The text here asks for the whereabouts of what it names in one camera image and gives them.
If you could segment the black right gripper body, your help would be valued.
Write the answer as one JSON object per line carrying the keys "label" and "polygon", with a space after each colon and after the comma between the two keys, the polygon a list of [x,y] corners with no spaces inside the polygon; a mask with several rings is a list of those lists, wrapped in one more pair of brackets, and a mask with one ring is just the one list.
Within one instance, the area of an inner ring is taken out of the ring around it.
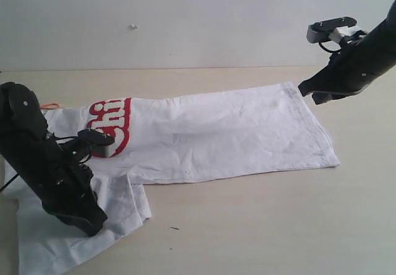
{"label": "black right gripper body", "polygon": [[395,37],[365,37],[329,66],[329,90],[358,90],[360,93],[394,66]]}

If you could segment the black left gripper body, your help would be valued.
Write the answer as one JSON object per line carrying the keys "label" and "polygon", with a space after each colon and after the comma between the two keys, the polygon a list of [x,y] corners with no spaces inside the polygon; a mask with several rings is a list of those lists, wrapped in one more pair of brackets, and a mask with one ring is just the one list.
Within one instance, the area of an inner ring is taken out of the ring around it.
{"label": "black left gripper body", "polygon": [[92,148],[77,135],[6,133],[6,161],[39,197],[45,211],[79,214],[80,199],[93,191],[93,173],[84,163],[91,156]]}

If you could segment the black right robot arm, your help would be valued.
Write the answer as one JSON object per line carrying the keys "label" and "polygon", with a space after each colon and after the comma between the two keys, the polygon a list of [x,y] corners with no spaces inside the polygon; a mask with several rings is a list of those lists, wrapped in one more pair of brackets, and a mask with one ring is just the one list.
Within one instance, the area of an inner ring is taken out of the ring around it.
{"label": "black right robot arm", "polygon": [[323,69],[300,83],[301,95],[311,94],[316,105],[357,95],[395,66],[395,4],[370,32],[345,16],[309,25],[306,38],[330,58]]}

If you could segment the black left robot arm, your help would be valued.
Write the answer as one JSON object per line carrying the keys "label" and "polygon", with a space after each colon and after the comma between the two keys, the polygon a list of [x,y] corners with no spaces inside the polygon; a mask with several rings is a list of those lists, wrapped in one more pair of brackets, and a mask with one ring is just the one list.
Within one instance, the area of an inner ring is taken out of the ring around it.
{"label": "black left robot arm", "polygon": [[22,84],[1,84],[1,155],[38,196],[45,212],[89,237],[107,219],[91,187],[85,164],[94,152],[106,155],[114,137],[83,129],[57,137],[48,130],[35,93]]}

